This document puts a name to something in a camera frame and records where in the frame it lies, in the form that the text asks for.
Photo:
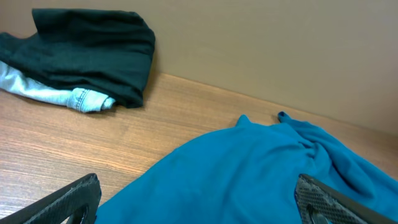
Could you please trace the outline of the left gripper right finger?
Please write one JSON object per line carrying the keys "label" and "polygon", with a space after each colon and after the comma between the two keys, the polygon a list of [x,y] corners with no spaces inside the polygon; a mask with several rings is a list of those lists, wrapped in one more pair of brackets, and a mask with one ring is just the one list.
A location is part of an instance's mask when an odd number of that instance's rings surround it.
{"label": "left gripper right finger", "polygon": [[307,174],[299,175],[294,197],[303,224],[397,224]]}

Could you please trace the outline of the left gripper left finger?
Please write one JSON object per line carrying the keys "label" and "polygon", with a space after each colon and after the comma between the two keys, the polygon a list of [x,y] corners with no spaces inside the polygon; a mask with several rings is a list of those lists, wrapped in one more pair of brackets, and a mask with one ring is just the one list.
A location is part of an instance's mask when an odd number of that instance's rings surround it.
{"label": "left gripper left finger", "polygon": [[1,224],[94,224],[101,200],[100,181],[91,173],[1,219]]}

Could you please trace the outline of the blue polo shirt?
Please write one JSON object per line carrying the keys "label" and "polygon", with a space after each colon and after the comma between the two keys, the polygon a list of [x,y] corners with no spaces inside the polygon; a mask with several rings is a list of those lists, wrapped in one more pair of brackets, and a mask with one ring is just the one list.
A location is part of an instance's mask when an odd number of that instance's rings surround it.
{"label": "blue polo shirt", "polygon": [[300,223],[300,174],[397,219],[397,182],[322,128],[279,113],[176,148],[97,210],[98,223]]}

